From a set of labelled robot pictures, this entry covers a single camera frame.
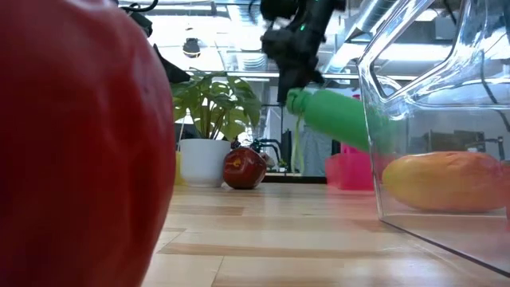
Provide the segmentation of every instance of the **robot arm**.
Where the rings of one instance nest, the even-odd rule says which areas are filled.
[[[277,63],[280,71],[278,103],[285,104],[291,88],[304,88],[309,82],[323,83],[316,70],[317,52],[334,10],[345,10],[346,0],[261,0],[265,20],[294,19],[282,29],[272,26],[261,38],[262,51]]]

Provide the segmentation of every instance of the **potted plant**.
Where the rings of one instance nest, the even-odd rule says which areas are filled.
[[[190,81],[172,85],[172,93],[174,120],[190,115],[201,136],[180,141],[182,178],[193,187],[221,186],[230,141],[258,125],[260,100],[246,81],[226,72],[198,71]],[[217,140],[220,133],[229,141]]]

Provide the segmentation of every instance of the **white flower pot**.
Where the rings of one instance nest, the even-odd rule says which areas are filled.
[[[190,187],[220,187],[223,163],[230,152],[224,140],[181,140],[181,176]]]

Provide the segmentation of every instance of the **red bell pepper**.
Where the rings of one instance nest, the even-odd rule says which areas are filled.
[[[140,286],[175,174],[163,67],[109,0],[1,10],[0,286]]]

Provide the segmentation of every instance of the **ceiling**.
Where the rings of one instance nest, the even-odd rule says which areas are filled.
[[[120,1],[120,4],[126,6],[133,2]],[[151,1],[136,2],[150,4]],[[168,61],[184,70],[275,73],[276,65],[260,52],[260,37],[267,24],[258,6],[253,7],[254,21],[250,20],[248,4],[249,0],[160,0],[156,9],[146,14],[153,21],[154,32],[149,41],[158,45]],[[441,6],[434,5],[376,61],[378,75],[416,77],[448,56],[455,26]],[[366,34],[344,43],[347,31],[364,6],[361,0],[352,0],[348,1],[348,7],[347,11],[335,12],[331,17],[327,41],[317,55],[323,72],[328,66],[328,73],[356,73],[355,60],[370,40],[370,34]],[[190,37],[199,39],[198,58],[191,59],[182,52],[182,45]]]

